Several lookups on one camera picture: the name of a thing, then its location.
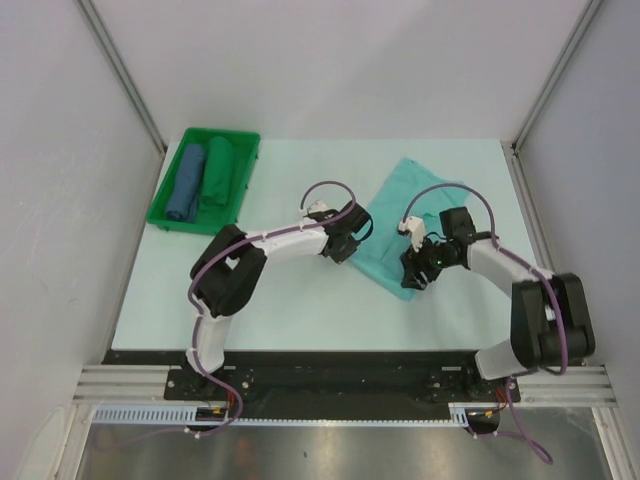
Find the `teal t shirt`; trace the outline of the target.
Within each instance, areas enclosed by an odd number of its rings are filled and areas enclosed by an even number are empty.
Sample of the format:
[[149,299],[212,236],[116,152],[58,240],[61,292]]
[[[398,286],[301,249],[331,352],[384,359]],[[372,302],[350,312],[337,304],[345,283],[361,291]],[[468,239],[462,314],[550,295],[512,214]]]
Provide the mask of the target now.
[[404,270],[400,256],[409,248],[410,240],[399,235],[397,227],[409,212],[422,218],[429,232],[442,234],[439,214],[464,206],[469,197],[466,190],[455,186],[455,180],[449,180],[447,188],[441,186],[444,182],[416,161],[404,158],[366,207],[373,220],[373,232],[350,257],[350,262],[402,301],[411,301],[415,291],[401,286]]

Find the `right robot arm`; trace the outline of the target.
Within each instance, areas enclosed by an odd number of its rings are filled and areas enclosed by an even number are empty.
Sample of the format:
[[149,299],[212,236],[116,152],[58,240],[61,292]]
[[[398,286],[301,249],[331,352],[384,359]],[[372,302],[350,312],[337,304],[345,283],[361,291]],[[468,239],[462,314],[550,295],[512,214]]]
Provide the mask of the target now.
[[400,256],[401,286],[424,290],[447,268],[461,266],[489,280],[511,300],[506,340],[474,354],[461,376],[463,393],[484,401],[497,379],[530,370],[566,368],[596,347],[583,283],[573,273],[539,269],[504,248],[489,231],[476,230],[465,207],[440,213],[444,237],[431,240],[424,221],[409,216],[398,225],[410,246]]

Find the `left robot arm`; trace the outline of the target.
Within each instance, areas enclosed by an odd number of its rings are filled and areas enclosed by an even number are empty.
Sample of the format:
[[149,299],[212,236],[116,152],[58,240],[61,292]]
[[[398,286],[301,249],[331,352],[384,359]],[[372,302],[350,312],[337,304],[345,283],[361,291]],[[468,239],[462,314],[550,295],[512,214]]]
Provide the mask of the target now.
[[281,229],[248,233],[227,225],[191,269],[187,298],[196,322],[186,359],[186,387],[197,398],[214,397],[221,387],[217,370],[233,316],[247,306],[268,266],[303,256],[322,256],[341,264],[373,233],[371,215],[357,202],[340,211],[318,201],[302,219]]

